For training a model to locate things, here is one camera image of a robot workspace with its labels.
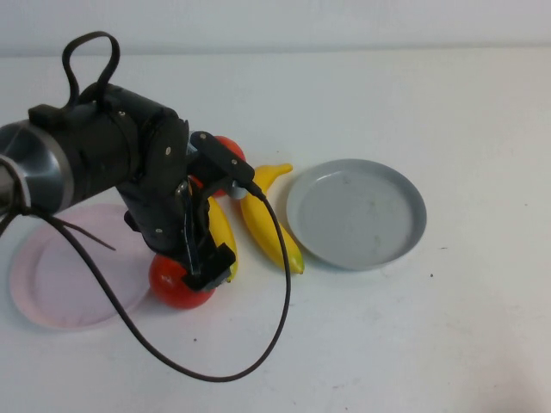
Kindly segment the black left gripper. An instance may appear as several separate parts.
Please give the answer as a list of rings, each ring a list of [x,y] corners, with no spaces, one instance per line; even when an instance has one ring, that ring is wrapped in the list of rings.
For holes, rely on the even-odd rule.
[[[189,123],[153,101],[118,101],[137,127],[138,168],[117,186],[127,205],[126,221],[154,252],[180,263],[201,263],[198,274],[189,271],[183,283],[194,292],[214,290],[231,275],[236,262],[225,243],[215,248],[200,224],[204,211],[195,210],[187,189]]]

